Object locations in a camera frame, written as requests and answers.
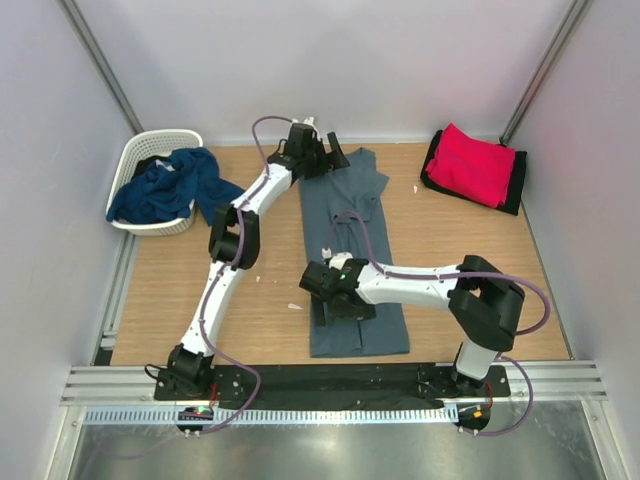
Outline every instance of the dark blue towel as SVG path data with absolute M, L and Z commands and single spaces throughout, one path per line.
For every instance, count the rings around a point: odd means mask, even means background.
M 107 221 L 140 225 L 187 218 L 191 215 L 189 203 L 195 199 L 211 225 L 216 207 L 243 193 L 220 178 L 218 162 L 209 150 L 180 148 L 171 152 L 167 162 L 152 163 L 142 175 L 123 185 L 111 202 Z

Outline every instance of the plastic basket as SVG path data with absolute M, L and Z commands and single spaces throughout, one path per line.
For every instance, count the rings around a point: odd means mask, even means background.
M 168 156 L 176 148 L 196 148 L 202 146 L 202 137 L 192 130 L 153 130 L 136 135 L 127 142 L 120 157 L 118 170 L 111 185 L 111 193 L 107 201 L 107 212 L 111 207 L 113 197 L 120 187 L 128 183 L 133 177 L 136 165 L 140 160 L 152 155 Z M 124 221 L 111 222 L 116 228 L 128 230 L 134 235 L 174 235 L 184 232 L 193 223 L 195 208 L 191 201 L 191 215 L 188 218 L 176 218 L 170 222 L 152 223 L 148 225 L 133 225 Z

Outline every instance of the floor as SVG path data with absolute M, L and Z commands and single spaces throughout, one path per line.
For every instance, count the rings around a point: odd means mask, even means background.
M 524 214 L 513 217 L 425 188 L 418 178 L 427 144 L 365 145 L 390 177 L 382 195 L 394 263 L 443 266 L 465 254 L 485 257 L 503 272 L 544 285 Z M 343 146 L 345 152 L 355 146 Z M 255 147 L 215 148 L 221 175 L 248 187 L 262 170 Z M 260 258 L 239 285 L 218 347 L 249 364 L 452 361 L 464 334 L 450 313 L 404 307 L 411 352 L 386 357 L 309 357 L 309 295 L 298 288 L 307 264 L 298 189 L 279 198 L 261 219 Z M 209 228 L 198 214 L 186 232 L 143 237 L 133 271 L 113 365 L 165 364 L 191 322 L 208 273 Z M 289 303 L 302 310 L 288 308 Z M 520 327 L 537 322 L 542 303 L 530 294 Z M 566 359 L 555 313 L 533 335 L 519 337 L 511 355 L 521 360 Z

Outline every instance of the red cloth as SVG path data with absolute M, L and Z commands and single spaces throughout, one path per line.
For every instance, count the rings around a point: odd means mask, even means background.
M 441 187 L 495 208 L 507 199 L 515 156 L 513 148 L 475 140 L 450 124 L 426 171 Z

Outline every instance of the gray pants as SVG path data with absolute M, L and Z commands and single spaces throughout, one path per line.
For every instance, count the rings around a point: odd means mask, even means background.
M 301 179 L 302 224 L 309 261 L 322 262 L 321 250 L 333 219 L 345 210 L 357 210 L 366 222 L 376 259 L 392 263 L 380 195 L 389 178 L 376 171 L 375 154 L 360 148 L 347 155 L 350 167 L 310 180 Z M 367 258 L 360 224 L 345 217 L 336 226 L 330 248 Z M 409 335 L 399 304 L 376 307 L 376 318 L 362 322 L 336 320 L 324 307 L 326 326 L 318 326 L 311 311 L 311 356 L 356 357 L 409 352 Z

